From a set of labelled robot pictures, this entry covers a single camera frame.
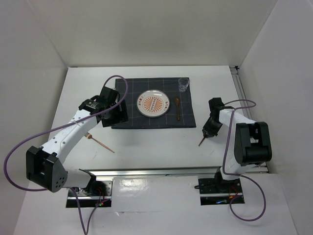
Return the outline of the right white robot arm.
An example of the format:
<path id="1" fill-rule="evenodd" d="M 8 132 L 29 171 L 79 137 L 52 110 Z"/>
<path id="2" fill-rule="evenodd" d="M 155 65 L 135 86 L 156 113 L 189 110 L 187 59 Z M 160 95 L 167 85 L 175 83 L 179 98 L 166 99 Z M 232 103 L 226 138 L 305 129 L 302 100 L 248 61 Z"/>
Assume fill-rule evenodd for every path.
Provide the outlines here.
<path id="1" fill-rule="evenodd" d="M 245 117 L 220 97 L 212 98 L 208 105 L 210 115 L 202 128 L 203 140 L 217 136 L 223 125 L 228 127 L 222 167 L 213 181 L 215 190 L 224 192 L 249 169 L 271 160 L 269 129 L 267 123 Z"/>

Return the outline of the brown wooden spoon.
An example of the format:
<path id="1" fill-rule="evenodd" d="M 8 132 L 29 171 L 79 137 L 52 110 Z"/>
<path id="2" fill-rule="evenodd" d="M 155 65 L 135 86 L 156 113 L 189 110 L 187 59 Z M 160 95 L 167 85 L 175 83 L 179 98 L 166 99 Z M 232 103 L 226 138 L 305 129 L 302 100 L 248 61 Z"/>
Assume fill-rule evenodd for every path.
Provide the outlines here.
<path id="1" fill-rule="evenodd" d="M 174 100 L 175 100 L 175 105 L 176 105 L 176 108 L 177 108 L 177 120 L 180 121 L 180 111 L 179 111 L 180 98 L 178 96 L 176 96 L 174 98 Z"/>

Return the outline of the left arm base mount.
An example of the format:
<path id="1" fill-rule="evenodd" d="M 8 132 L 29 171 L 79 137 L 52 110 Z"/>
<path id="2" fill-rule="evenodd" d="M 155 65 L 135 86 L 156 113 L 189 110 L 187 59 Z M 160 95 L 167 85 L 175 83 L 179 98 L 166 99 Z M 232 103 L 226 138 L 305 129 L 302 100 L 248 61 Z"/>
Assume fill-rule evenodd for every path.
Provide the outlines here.
<path id="1" fill-rule="evenodd" d="M 108 208 L 112 205 L 113 177 L 101 175 L 85 175 L 79 179 L 67 179 L 66 188 L 73 188 L 82 208 L 99 207 Z"/>

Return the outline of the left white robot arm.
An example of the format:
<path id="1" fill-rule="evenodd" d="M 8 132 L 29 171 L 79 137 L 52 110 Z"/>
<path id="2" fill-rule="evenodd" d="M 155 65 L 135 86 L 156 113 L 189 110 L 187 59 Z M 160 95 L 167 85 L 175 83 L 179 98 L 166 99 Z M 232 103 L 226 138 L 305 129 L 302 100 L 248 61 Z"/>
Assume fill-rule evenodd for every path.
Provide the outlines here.
<path id="1" fill-rule="evenodd" d="M 61 188 L 79 188 L 85 195 L 104 191 L 106 185 L 83 169 L 67 170 L 66 157 L 87 132 L 98 123 L 110 127 L 128 121 L 126 102 L 118 91 L 103 87 L 100 95 L 85 100 L 69 122 L 51 140 L 41 147 L 30 147 L 26 152 L 26 177 L 51 191 Z"/>

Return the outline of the dark checked cloth placemat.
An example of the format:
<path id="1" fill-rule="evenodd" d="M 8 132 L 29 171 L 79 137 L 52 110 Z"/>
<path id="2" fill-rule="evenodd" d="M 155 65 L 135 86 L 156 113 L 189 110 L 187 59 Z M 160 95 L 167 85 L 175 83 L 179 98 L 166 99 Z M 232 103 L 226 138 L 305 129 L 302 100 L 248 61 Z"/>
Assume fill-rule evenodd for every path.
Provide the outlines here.
<path id="1" fill-rule="evenodd" d="M 195 128 L 190 87 L 179 90 L 188 77 L 127 78 L 128 121 L 112 129 Z"/>

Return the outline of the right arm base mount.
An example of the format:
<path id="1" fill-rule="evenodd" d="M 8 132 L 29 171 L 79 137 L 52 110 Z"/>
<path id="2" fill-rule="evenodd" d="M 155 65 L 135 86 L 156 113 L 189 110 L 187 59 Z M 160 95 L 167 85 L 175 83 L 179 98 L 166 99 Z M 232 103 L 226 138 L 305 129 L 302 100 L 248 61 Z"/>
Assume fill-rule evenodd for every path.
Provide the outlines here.
<path id="1" fill-rule="evenodd" d="M 240 179 L 226 181 L 216 172 L 213 178 L 199 178 L 194 189 L 199 191 L 202 206 L 244 204 L 243 190 Z"/>

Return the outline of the clear glass cup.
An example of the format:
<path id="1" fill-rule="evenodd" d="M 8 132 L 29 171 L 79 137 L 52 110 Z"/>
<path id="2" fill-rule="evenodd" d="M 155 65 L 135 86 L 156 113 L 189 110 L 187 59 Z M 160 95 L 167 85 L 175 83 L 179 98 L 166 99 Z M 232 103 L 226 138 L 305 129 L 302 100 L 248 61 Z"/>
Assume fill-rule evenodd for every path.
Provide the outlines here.
<path id="1" fill-rule="evenodd" d="M 189 86 L 189 78 L 188 77 L 182 77 L 178 80 L 179 82 L 179 91 L 185 92 Z"/>

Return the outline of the white plate orange sunburst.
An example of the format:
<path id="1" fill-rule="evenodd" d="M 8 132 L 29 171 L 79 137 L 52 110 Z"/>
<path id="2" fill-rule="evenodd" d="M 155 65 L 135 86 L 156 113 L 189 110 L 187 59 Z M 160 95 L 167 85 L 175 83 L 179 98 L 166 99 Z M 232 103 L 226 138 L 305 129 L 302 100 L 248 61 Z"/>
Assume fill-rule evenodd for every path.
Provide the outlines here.
<path id="1" fill-rule="evenodd" d="M 169 111 L 170 99 L 162 91 L 147 90 L 137 98 L 136 107 L 145 117 L 157 118 Z"/>

